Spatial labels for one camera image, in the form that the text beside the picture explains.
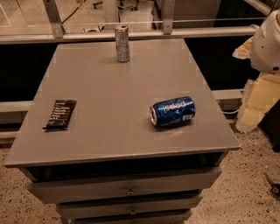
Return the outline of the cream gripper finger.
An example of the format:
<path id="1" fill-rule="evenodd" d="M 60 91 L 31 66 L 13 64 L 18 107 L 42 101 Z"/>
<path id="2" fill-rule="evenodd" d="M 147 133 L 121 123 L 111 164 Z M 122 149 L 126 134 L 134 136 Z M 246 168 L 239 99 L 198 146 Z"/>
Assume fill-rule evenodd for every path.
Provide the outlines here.
<path id="1" fill-rule="evenodd" d="M 251 46 L 253 38 L 247 39 L 242 45 L 237 47 L 232 56 L 239 60 L 249 59 L 251 55 Z"/>

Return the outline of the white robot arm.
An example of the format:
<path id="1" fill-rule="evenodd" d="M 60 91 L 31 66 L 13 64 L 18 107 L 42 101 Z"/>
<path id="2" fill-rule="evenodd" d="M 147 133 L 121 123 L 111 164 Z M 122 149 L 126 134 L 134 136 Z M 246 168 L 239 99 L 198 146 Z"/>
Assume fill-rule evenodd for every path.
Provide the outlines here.
<path id="1" fill-rule="evenodd" d="M 251 66 L 261 73 L 280 74 L 280 9 L 268 15 L 255 35 L 234 50 L 233 57 L 250 59 Z"/>

